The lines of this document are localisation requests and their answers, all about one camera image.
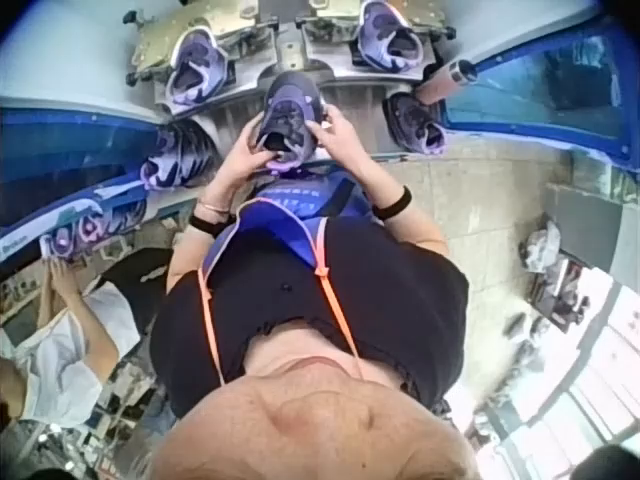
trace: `orange strap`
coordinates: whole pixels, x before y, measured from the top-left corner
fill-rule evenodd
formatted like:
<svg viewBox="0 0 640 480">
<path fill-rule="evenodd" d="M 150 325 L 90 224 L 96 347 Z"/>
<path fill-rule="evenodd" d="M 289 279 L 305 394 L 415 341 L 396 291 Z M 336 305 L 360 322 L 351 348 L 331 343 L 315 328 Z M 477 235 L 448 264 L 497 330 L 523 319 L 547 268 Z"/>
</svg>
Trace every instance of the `orange strap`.
<svg viewBox="0 0 640 480">
<path fill-rule="evenodd" d="M 322 220 L 320 220 L 320 225 L 318 226 L 318 235 L 316 236 L 316 263 L 318 264 L 318 266 L 316 268 L 315 274 L 320 278 L 320 285 L 322 285 L 322 290 L 327 297 L 327 301 L 329 302 L 331 311 L 338 321 L 340 331 L 344 335 L 344 338 L 347 340 L 347 344 L 351 349 L 351 353 L 353 353 L 353 356 L 356 358 L 356 368 L 358 370 L 358 375 L 360 375 L 360 378 L 364 378 L 364 376 L 362 375 L 362 367 L 360 365 L 360 355 L 358 354 L 356 343 L 353 341 L 351 329 L 349 328 L 347 319 L 344 316 L 344 312 L 342 311 L 342 307 L 340 306 L 338 297 L 336 297 L 336 294 L 333 291 L 333 287 L 331 286 L 331 282 L 329 281 L 329 267 L 327 267 L 324 249 L 324 233 L 326 227 L 327 218 L 324 217 Z"/>
<path fill-rule="evenodd" d="M 207 331 L 207 340 L 209 341 L 209 350 L 211 351 L 211 357 L 213 358 L 213 364 L 218 372 L 218 378 L 220 379 L 220 385 L 224 385 L 224 376 L 222 375 L 222 368 L 220 367 L 220 354 L 218 353 L 218 343 L 216 342 L 216 331 L 213 328 L 213 319 L 211 318 L 211 308 L 209 308 L 209 300 L 211 300 L 211 292 L 207 288 L 207 283 L 204 281 L 204 275 L 202 268 L 198 269 L 198 284 L 200 285 L 200 296 L 202 298 L 202 313 L 204 318 L 204 328 Z"/>
<path fill-rule="evenodd" d="M 333 291 L 333 287 L 331 286 L 331 282 L 329 281 L 329 268 L 327 267 L 325 248 L 324 248 L 324 236 L 325 236 L 326 226 L 327 226 L 327 218 L 325 217 L 322 220 L 320 220 L 320 225 L 318 227 L 318 234 L 316 236 L 315 255 L 316 255 L 317 267 L 315 270 L 315 274 L 320 279 L 320 285 L 322 285 L 322 290 L 324 291 L 324 294 L 327 297 L 327 301 L 329 302 L 331 311 L 336 317 L 336 320 L 338 321 L 338 326 L 340 327 L 340 331 L 344 335 L 344 338 L 347 340 L 347 344 L 351 349 L 351 353 L 353 353 L 353 356 L 356 359 L 356 369 L 358 371 L 358 375 L 360 376 L 360 378 L 364 378 L 362 375 L 360 355 L 358 354 L 358 349 L 356 348 L 356 344 L 353 341 L 353 336 L 351 335 L 351 329 L 349 328 L 347 319 L 344 316 L 342 307 L 340 306 L 340 302 L 338 301 L 338 297 L 336 297 L 336 294 Z M 224 385 L 225 381 L 222 375 L 222 368 L 220 366 L 220 355 L 218 352 L 218 344 L 216 342 L 216 333 L 213 327 L 213 319 L 211 318 L 211 308 L 209 307 L 209 301 L 211 300 L 212 296 L 211 296 L 211 292 L 207 288 L 207 283 L 205 282 L 202 268 L 198 269 L 198 284 L 200 285 L 200 296 L 202 299 L 202 312 L 203 312 L 204 326 L 207 332 L 207 340 L 209 342 L 209 350 L 211 351 L 211 357 L 213 358 L 213 363 L 215 365 L 216 371 L 218 372 L 220 385 Z"/>
</svg>

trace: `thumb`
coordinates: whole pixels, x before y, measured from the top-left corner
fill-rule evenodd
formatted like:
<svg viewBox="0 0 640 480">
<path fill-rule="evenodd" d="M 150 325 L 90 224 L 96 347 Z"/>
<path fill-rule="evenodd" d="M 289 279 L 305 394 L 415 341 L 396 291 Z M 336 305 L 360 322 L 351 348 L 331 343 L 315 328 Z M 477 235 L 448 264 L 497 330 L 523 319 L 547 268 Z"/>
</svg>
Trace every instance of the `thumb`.
<svg viewBox="0 0 640 480">
<path fill-rule="evenodd" d="M 278 156 L 278 152 L 272 152 L 271 150 L 263 150 L 262 152 L 254 153 L 251 155 L 251 163 L 253 168 L 264 166 L 269 160 L 273 160 Z"/>
<path fill-rule="evenodd" d="M 320 126 L 320 124 L 313 122 L 311 120 L 307 120 L 304 122 L 311 133 L 315 135 L 315 137 L 320 141 L 320 143 L 326 145 L 327 140 L 329 139 L 329 134 L 324 131 L 324 129 Z"/>
</svg>

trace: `mouth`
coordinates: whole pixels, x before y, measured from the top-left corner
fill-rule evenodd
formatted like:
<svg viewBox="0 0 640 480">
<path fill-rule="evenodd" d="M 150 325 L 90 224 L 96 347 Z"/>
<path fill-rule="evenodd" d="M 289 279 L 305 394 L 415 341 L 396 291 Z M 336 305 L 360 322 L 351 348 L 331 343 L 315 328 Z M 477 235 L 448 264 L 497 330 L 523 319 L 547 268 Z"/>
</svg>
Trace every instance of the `mouth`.
<svg viewBox="0 0 640 480">
<path fill-rule="evenodd" d="M 306 368 L 311 365 L 326 365 L 340 370 L 347 376 L 351 376 L 349 375 L 349 372 L 347 372 L 347 370 L 335 360 L 320 356 L 306 357 L 300 360 L 295 360 L 286 366 L 286 368 L 283 370 L 283 373 L 300 370 L 301 368 Z"/>
</svg>

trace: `floor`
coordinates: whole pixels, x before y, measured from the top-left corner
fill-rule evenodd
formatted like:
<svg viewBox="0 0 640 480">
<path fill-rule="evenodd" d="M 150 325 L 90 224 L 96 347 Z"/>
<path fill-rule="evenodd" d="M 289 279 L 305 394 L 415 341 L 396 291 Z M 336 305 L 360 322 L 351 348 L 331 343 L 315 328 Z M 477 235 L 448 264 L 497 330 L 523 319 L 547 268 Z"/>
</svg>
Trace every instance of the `floor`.
<svg viewBox="0 0 640 480">
<path fill-rule="evenodd" d="M 502 336 L 520 312 L 530 277 L 518 242 L 542 214 L 547 182 L 568 183 L 570 155 L 536 144 L 451 139 L 446 160 L 389 164 L 443 228 L 451 259 L 470 282 L 465 363 L 460 379 L 475 405 L 506 372 L 514 354 Z"/>
</svg>

